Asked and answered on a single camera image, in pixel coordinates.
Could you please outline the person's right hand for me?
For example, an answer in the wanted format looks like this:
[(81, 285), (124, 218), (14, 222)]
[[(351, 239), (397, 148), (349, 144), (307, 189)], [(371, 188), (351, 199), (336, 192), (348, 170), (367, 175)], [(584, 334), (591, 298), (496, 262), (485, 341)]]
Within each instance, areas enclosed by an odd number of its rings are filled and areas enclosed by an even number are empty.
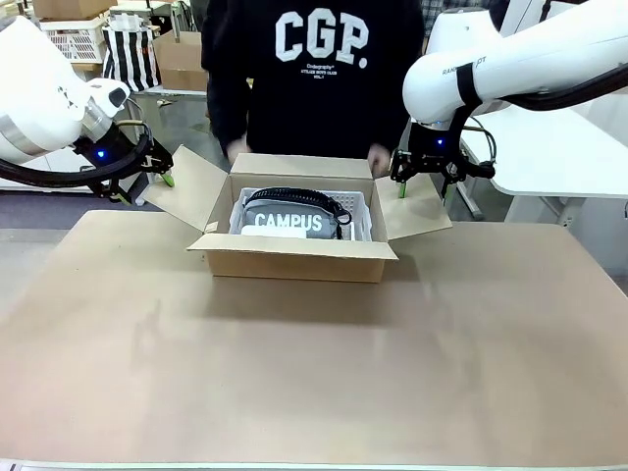
[(246, 136), (232, 141), (226, 148), (227, 157), (233, 163), (240, 154), (250, 153), (251, 148), (246, 141)]

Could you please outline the person's left hand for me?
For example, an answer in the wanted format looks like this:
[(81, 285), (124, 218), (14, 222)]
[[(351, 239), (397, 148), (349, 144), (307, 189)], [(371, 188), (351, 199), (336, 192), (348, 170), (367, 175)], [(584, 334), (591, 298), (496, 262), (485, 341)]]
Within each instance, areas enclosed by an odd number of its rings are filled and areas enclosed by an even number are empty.
[(367, 162), (374, 179), (385, 177), (391, 167), (392, 156), (388, 149), (380, 144), (372, 144), (367, 156)]

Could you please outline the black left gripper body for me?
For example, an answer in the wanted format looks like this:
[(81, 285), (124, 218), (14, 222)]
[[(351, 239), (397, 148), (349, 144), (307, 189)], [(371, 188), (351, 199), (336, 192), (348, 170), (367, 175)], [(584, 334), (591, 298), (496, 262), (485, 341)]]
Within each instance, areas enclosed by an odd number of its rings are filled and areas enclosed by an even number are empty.
[(114, 122), (96, 141), (80, 137), (74, 151), (93, 167), (79, 182), (95, 194), (102, 194), (102, 184), (121, 182), (142, 171), (144, 158), (152, 150), (153, 136), (145, 122)]

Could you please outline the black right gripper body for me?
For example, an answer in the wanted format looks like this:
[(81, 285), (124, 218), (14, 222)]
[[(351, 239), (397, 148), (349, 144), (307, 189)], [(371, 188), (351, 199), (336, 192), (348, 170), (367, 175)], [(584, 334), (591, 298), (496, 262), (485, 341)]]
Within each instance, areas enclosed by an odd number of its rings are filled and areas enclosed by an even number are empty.
[(412, 123), (408, 141), (409, 166), (412, 170), (444, 170), (449, 164), (465, 169), (460, 151), (462, 127), (451, 125), (447, 130)]

